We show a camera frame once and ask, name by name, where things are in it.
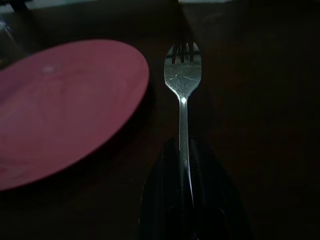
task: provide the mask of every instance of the glass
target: glass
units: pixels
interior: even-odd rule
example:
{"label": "glass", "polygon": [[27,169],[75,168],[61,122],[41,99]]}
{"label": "glass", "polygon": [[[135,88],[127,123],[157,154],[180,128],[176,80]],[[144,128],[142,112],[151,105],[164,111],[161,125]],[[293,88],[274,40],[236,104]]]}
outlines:
{"label": "glass", "polygon": [[25,54],[13,38],[10,28],[0,17],[0,69],[24,56]]}

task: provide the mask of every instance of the fork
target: fork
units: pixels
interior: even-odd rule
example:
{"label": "fork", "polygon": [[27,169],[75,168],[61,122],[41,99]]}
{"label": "fork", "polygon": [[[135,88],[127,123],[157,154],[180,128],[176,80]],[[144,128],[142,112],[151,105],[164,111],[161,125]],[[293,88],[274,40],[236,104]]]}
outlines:
{"label": "fork", "polygon": [[189,137],[188,137],[188,98],[201,81],[201,55],[195,43],[174,45],[164,61],[164,82],[177,96],[179,101],[179,180],[184,191],[185,172],[187,173],[192,204],[194,195],[192,189]]}

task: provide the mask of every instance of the plate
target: plate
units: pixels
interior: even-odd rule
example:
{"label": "plate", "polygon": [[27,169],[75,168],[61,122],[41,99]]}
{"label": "plate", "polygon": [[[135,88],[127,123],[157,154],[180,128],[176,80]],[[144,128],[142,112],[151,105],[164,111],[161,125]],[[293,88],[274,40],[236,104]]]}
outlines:
{"label": "plate", "polygon": [[0,190],[61,171],[108,141],[149,81],[134,47],[113,40],[56,46],[0,72]]}

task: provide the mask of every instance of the dark wooden table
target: dark wooden table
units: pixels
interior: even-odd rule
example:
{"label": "dark wooden table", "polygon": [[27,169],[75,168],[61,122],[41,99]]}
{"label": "dark wooden table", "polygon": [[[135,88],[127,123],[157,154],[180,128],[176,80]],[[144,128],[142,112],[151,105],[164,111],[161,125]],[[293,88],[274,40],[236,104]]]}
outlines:
{"label": "dark wooden table", "polygon": [[[320,8],[286,2],[184,7],[203,59],[189,130],[223,163],[259,240],[320,239]],[[145,56],[150,84],[133,118],[97,152],[0,193],[2,240],[136,236],[144,180],[178,133],[178,102],[163,78],[175,16],[167,0],[94,1],[3,16],[29,53],[83,39],[129,43]]]}

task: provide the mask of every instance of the table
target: table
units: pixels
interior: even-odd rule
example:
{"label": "table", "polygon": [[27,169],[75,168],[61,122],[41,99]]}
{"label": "table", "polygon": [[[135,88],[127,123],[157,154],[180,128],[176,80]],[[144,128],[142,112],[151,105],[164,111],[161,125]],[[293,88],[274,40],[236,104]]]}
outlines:
{"label": "table", "polygon": [[[3,17],[29,53],[114,39],[145,56],[150,84],[125,127],[54,176],[0,193],[1,239],[132,239],[142,186],[178,134],[163,79],[175,40],[168,0],[94,1]],[[319,239],[320,9],[306,1],[183,8],[202,53],[189,131],[205,139],[237,186],[259,240]]]}

